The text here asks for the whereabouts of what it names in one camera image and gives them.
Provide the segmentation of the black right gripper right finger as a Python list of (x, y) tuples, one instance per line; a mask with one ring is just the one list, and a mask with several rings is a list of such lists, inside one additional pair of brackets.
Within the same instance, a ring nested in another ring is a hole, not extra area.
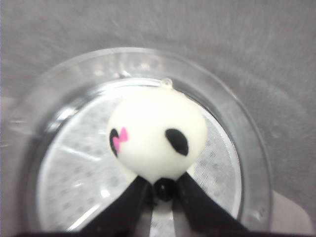
[(243, 224), (210, 198), (187, 172), (176, 181), (176, 188), (193, 230), (200, 233), (210, 230), (247, 231)]

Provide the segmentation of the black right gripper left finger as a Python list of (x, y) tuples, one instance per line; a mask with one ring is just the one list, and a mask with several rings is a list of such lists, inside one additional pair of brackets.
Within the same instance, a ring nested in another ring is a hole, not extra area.
[(138, 176), (106, 209), (86, 224), (82, 233), (128, 233), (151, 207), (151, 184)]

